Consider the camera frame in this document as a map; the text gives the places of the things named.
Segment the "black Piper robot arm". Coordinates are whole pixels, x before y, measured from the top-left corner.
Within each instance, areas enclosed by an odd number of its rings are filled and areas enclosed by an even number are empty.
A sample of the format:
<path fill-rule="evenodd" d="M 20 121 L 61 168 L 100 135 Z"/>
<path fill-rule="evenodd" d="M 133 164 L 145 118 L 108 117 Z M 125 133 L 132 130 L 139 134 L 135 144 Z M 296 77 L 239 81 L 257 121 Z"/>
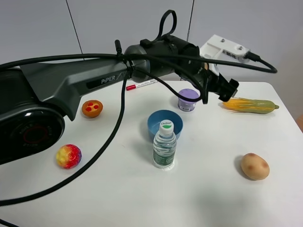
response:
<path fill-rule="evenodd" d="M 64 117 L 73 120 L 82 96 L 124 79 L 144 82 L 176 73 L 223 101 L 235 95 L 238 82 L 210 72 L 199 48 L 172 35 L 141 40 L 123 55 L 103 54 L 66 63 L 30 63 L 0 69 L 0 162 L 39 153 L 62 136 Z"/>

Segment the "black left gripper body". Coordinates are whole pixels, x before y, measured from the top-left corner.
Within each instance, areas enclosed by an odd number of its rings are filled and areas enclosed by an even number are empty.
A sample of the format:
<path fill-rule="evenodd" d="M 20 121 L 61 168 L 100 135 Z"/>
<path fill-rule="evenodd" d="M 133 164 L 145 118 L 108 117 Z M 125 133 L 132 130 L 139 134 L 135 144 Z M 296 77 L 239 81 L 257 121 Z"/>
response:
<path fill-rule="evenodd" d="M 202 61 L 179 61 L 179 66 L 191 77 L 180 72 L 179 76 L 190 82 L 199 91 L 197 98 L 186 98 L 186 101 L 208 103 L 208 93 L 215 93 L 223 102 L 227 102 L 238 91 L 239 83 L 233 79 L 227 81 L 222 75 L 216 75 L 209 69 L 209 64 Z"/>

